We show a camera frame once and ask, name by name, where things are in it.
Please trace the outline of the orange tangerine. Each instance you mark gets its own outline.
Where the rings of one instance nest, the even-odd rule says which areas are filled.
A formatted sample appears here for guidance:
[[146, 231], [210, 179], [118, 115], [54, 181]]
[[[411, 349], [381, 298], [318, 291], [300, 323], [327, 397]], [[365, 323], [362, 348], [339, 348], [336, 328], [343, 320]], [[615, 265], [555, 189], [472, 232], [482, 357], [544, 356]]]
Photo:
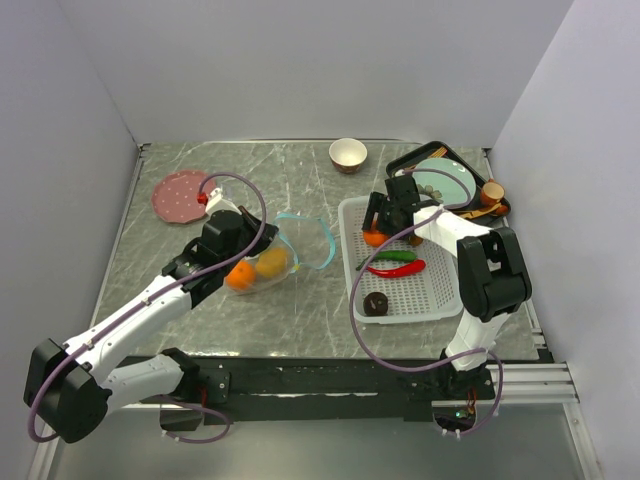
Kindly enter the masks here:
[[378, 230], [363, 231], [362, 237], [364, 242], [373, 248], [380, 247], [390, 239], [388, 235], [379, 232]]
[[225, 284], [236, 292], [244, 292], [253, 287], [256, 277], [253, 265], [246, 260], [241, 260], [225, 277]]

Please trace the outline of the yellow orange mango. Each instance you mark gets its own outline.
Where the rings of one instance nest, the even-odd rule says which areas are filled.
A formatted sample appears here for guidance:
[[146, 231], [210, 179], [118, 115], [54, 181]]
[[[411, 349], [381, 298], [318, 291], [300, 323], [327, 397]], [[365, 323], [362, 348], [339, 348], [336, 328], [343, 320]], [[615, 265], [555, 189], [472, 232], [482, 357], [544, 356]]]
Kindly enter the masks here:
[[273, 247], [259, 256], [255, 270], [260, 276], [273, 279], [288, 271], [288, 263], [289, 251], [284, 247]]

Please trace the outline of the clear zip top bag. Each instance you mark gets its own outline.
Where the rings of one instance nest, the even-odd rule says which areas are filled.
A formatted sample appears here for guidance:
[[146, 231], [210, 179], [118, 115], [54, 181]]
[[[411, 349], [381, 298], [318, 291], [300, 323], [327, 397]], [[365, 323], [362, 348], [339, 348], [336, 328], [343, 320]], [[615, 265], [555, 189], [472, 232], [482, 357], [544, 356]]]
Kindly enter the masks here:
[[[256, 272], [255, 284], [244, 292], [236, 292], [228, 288], [224, 279], [224, 286], [227, 290], [238, 295], [257, 293], [281, 283], [300, 269], [321, 270], [333, 260], [336, 253], [336, 242], [329, 226], [322, 218], [279, 213], [275, 216], [273, 224], [278, 228], [278, 232], [266, 250], [273, 247], [286, 248], [289, 251], [288, 271], [273, 279], [266, 279]], [[262, 253], [250, 255], [243, 260], [248, 261], [255, 268]]]

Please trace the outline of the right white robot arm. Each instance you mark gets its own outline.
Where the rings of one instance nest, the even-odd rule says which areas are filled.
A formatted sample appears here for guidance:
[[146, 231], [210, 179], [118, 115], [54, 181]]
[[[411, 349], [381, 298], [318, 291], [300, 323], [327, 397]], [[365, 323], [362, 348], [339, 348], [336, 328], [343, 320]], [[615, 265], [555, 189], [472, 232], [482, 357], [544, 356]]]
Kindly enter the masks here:
[[437, 375], [439, 390], [460, 398], [473, 384], [470, 371], [486, 363], [497, 334], [529, 300], [532, 286], [516, 233], [489, 228], [423, 200], [409, 174], [385, 180], [386, 192], [372, 192], [363, 221], [393, 242], [410, 234], [432, 242], [457, 260], [462, 316], [443, 358], [425, 371], [450, 364]]

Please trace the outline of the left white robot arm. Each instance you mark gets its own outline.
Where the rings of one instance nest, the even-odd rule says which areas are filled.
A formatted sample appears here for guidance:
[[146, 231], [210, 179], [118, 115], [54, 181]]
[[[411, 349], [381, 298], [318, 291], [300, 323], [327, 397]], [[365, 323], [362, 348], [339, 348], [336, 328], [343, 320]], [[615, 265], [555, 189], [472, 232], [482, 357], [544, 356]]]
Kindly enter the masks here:
[[55, 437], [75, 443], [125, 405], [152, 397], [198, 401], [206, 392], [206, 376], [177, 348], [128, 366], [121, 363], [141, 340], [220, 289], [241, 260], [266, 251], [278, 232], [246, 209], [216, 211], [201, 235], [114, 314], [63, 344], [41, 342], [31, 354], [24, 390], [31, 439], [46, 440], [35, 430], [37, 419]]

